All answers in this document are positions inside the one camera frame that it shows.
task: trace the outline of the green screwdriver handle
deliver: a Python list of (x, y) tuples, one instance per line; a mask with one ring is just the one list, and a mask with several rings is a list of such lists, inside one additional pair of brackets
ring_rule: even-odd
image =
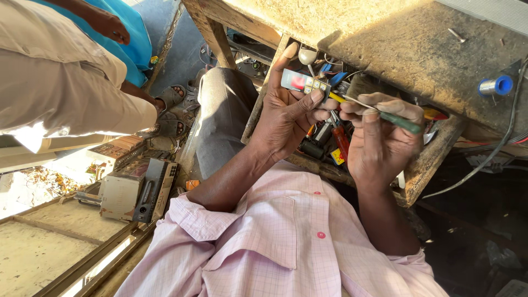
[(405, 130), (411, 132), (412, 134), (418, 134), (420, 131), (422, 131), (422, 128), (418, 126), (417, 124), (406, 120), (400, 116), (380, 112), (380, 116), (382, 119), (386, 119), (392, 124), (395, 124), (398, 127), (404, 128)]

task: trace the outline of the knee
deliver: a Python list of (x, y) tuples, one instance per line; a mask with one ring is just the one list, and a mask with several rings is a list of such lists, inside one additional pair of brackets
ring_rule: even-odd
[(237, 75), (235, 71), (230, 68), (215, 67), (202, 77), (198, 98), (202, 108), (216, 108), (217, 105), (228, 99), (228, 94), (231, 92), (232, 84)]
[(227, 82), (235, 79), (237, 72), (237, 70), (231, 68), (215, 67), (203, 76), (203, 84), (207, 87), (212, 87), (217, 84), (225, 85)]

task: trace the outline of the red screwdriver handle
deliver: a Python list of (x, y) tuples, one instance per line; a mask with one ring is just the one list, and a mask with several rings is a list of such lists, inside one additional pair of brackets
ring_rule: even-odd
[(350, 147), (350, 142), (348, 142), (348, 138), (346, 138), (345, 129), (343, 126), (338, 126), (337, 128), (332, 129), (332, 134), (334, 134), (335, 142), (341, 151), (345, 164), (348, 165), (348, 148)]

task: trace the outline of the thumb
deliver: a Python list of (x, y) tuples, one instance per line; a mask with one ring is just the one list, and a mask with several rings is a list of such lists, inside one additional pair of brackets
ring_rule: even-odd
[(363, 113), (363, 137), (367, 154), (381, 154), (383, 151), (383, 133), (381, 131), (380, 114), (377, 110), (368, 108)]
[(320, 89), (314, 89), (310, 94), (304, 96), (301, 100), (292, 105), (285, 107), (285, 112), (290, 121), (295, 121), (302, 115), (314, 109), (322, 100), (324, 93)]

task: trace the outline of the blue cloth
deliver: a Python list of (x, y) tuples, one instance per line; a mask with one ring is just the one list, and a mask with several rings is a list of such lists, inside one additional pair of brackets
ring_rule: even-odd
[(122, 0), (85, 0), (91, 5), (119, 17), (128, 33), (130, 33), (130, 43), (128, 45), (119, 44), (108, 37), (104, 37), (92, 29), (85, 20), (64, 8), (43, 0), (32, 1), (51, 7), (58, 13), (69, 18), (93, 40), (123, 61), (127, 66), (126, 80), (138, 87), (141, 87), (147, 81), (147, 78), (141, 70), (150, 69), (148, 63), (150, 61), (150, 55), (152, 54), (152, 45), (141, 15), (125, 2)]

